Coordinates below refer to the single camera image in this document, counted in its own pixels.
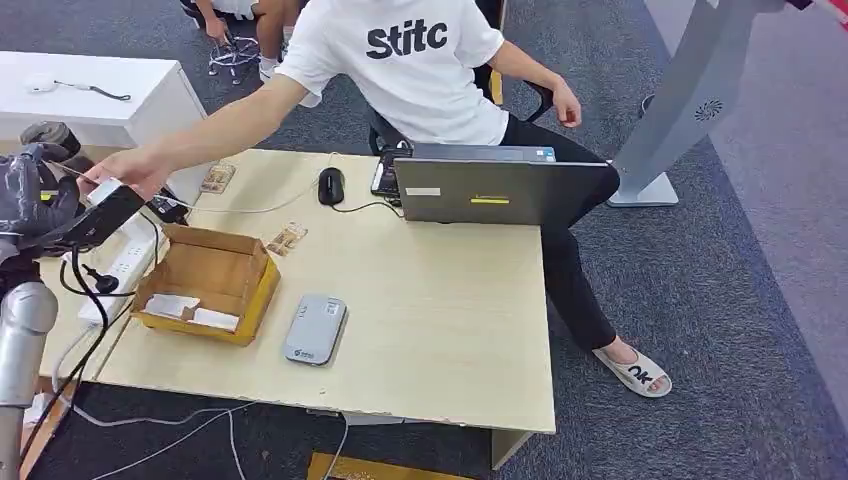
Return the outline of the person's left hand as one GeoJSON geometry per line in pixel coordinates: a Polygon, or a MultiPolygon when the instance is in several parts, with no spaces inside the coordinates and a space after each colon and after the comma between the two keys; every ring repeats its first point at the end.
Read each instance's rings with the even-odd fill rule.
{"type": "Polygon", "coordinates": [[[582,123],[582,107],[566,81],[559,77],[552,91],[552,103],[560,124],[566,128],[577,128],[582,123]]]}

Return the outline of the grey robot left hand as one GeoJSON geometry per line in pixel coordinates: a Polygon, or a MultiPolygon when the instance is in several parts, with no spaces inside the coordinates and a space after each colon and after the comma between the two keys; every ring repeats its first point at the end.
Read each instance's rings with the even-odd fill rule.
{"type": "Polygon", "coordinates": [[[18,251],[55,249],[73,226],[77,182],[56,178],[48,167],[67,158],[67,150],[52,143],[28,144],[1,157],[1,239],[18,251]]]}

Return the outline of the person's right hand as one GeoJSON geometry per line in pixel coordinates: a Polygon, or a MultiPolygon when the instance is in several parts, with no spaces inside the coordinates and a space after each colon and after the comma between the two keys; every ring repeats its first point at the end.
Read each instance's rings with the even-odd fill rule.
{"type": "Polygon", "coordinates": [[[151,200],[174,172],[173,166],[149,147],[113,153],[77,178],[82,193],[91,193],[110,178],[130,186],[144,200],[151,200]]]}

